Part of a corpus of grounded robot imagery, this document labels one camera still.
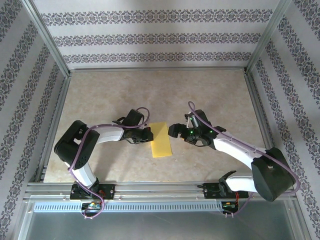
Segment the floor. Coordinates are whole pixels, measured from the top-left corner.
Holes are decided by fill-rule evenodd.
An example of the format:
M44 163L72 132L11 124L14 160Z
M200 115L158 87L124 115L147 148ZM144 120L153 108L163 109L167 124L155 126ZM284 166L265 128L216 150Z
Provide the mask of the floor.
M213 126L264 146L242 70L119 71L74 73L54 144L75 120L111 123L130 109L147 107L152 123L185 123L188 101ZM170 138L172 156L153 158L150 143L126 141L96 145L89 164L103 181L211 181L231 170L249 169L209 147ZM51 153L44 182L73 182L66 165Z

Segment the purple cable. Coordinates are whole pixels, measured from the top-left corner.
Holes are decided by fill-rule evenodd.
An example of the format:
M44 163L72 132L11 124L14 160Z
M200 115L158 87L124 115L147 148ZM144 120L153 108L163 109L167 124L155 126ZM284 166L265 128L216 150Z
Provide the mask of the purple cable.
M269 156L268 154L266 154L265 152L263 151L260 151L254 147L251 147L250 145L248 145L247 143L241 141L241 140L238 140L238 139L235 139L235 138L232 138L229 137L228 135L224 134L223 132L219 131L218 129L216 129L215 127L211 126L210 124L208 124L207 122L205 122L197 113L196 113L196 105L192 102L192 101L189 101L188 102L188 106L191 110L191 112L196 116L197 119L199 119L204 125L206 125L208 128L212 129L213 131L215 131L216 133L218 134L221 134L223 136L225 136L227 139L229 139L230 141L233 141L233 142L236 142L237 144L240 144L242 147L245 147L246 149L248 150L252 150L252 151L255 151L256 153L258 154L261 154L265 157L267 157L268 159L274 161L276 164L280 165L282 168L284 168L285 170L287 170L294 178L295 182L296 182L296 187L294 190L292 191L288 191L288 192L285 192L283 193L283 195L292 195L292 194L295 194L299 189L300 189L300 186L301 186L301 183L299 181L299 178L298 176L289 168L287 167L286 165L284 165L282 162L280 162L279 160L275 159L274 157L272 156ZM239 214L242 209L248 204L249 200L252 198L253 196L253 192L250 194L250 196L247 198L247 200L245 201L245 203L243 204L243 206L236 212L234 213L233 215L236 216L237 214Z
M97 196L100 200L101 200L101 208L100 210L93 216L89 217L90 219L93 219L95 217L97 217L100 213L102 213L102 211L104 210L105 208L105 201L104 201L104 198L101 197L99 194L95 193L94 191L91 191L88 187L86 187L85 185L83 185L78 179L77 177L74 175L74 173L72 172L72 170L74 169L77 161L78 161L78 158L79 158L79 155L81 153L81 150L84 146L84 143L85 143L85 139L87 137L87 135L89 134L89 132L93 129L97 129L97 128L104 128L104 127L116 127L116 128L120 128L120 129L136 129L136 128L140 128L142 126L144 126L146 123L148 123L149 121L149 118L150 118L150 111L149 109L147 109L146 107L139 107L137 108L136 110L139 111L140 109L144 109L147 111L147 116L146 116L146 119L144 122L142 122L141 124L139 125L136 125L136 126L123 126L123 125L117 125L117 124L99 124L99 125L94 125L92 127L90 127L87 131L85 131L84 135L83 135L83 138L81 139L81 143L79 145L79 148L78 148L78 151L76 152L76 155L74 157L74 160L71 164L71 166L68 168L68 172L74 177L75 181L77 182L77 184L80 185L80 187L82 187L84 190L86 190L87 192ZM85 218L87 218L86 216L86 211L84 211L84 214L82 214Z

